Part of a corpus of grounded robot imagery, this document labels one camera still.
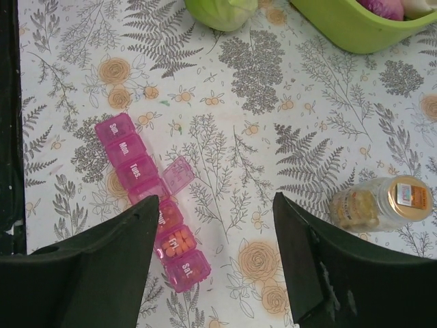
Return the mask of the green round cabbage toy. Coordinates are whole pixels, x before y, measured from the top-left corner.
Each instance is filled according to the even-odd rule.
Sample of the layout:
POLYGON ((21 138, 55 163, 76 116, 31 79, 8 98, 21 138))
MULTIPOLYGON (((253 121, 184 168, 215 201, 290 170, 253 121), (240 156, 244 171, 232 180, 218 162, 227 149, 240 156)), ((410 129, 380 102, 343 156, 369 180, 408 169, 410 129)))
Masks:
POLYGON ((219 31, 235 31, 258 9, 258 0, 185 0, 186 9, 200 23, 219 31))

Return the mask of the purple onion toy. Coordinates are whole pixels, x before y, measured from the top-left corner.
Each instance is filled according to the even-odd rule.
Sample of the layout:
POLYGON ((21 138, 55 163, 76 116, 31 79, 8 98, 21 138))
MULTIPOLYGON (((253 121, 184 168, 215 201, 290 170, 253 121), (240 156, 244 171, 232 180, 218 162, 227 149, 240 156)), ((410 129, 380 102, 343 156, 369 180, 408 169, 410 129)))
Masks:
POLYGON ((404 7, 400 0, 357 0, 373 14, 392 21, 403 21, 404 7))

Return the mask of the napa cabbage toy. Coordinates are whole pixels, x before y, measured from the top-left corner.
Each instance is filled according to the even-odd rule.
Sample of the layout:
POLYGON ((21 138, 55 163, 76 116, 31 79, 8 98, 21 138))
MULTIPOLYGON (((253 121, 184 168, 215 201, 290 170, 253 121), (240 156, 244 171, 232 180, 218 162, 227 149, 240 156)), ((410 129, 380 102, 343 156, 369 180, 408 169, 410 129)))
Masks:
POLYGON ((436 0, 401 0, 407 18, 417 19, 436 10, 436 0))

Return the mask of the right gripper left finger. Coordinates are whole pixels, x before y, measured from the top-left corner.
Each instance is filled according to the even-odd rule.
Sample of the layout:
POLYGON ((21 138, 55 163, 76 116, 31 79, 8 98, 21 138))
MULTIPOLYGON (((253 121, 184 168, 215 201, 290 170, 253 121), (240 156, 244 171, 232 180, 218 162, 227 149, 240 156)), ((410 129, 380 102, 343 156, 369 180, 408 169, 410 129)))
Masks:
POLYGON ((135 327, 158 197, 30 255, 1 257, 2 327, 135 327))

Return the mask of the floral table mat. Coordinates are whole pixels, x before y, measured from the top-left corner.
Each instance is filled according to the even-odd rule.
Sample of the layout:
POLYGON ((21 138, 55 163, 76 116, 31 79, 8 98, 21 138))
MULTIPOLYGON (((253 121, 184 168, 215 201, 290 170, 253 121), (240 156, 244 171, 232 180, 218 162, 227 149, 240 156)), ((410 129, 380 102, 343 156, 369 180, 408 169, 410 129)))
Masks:
POLYGON ((384 51, 332 45, 289 1, 260 1, 235 33, 182 1, 19 1, 27 250, 126 210, 94 126, 127 113, 164 170, 212 267, 175 293, 159 261, 139 327, 293 327, 272 201, 326 219, 328 198, 370 178, 436 188, 436 26, 384 51))

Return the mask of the clear pill jar gold lid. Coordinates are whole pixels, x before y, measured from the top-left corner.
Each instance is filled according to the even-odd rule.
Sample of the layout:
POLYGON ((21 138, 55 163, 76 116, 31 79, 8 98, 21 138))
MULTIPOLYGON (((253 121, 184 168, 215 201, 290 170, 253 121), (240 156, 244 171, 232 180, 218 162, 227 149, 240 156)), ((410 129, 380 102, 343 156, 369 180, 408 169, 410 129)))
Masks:
POLYGON ((390 232, 431 215, 430 188, 409 175, 373 178, 337 192, 330 220, 349 232, 390 232))

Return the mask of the green plastic basket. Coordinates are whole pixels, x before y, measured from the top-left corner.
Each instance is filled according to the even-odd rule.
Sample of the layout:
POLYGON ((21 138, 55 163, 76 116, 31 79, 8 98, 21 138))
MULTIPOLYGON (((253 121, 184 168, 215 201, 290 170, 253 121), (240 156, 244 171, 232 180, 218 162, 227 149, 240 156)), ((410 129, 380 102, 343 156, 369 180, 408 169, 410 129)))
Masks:
POLYGON ((407 21, 385 19, 357 1, 294 0, 291 4, 333 44, 355 54, 384 50, 436 21, 435 12, 407 21))

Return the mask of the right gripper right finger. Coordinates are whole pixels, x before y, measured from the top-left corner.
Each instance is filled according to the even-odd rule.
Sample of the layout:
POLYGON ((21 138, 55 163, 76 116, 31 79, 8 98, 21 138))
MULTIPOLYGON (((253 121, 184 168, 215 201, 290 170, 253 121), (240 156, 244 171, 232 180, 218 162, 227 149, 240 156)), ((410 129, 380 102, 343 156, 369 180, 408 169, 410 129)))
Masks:
POLYGON ((364 241, 282 193, 273 201, 292 318, 300 327, 435 327, 436 261, 364 241))

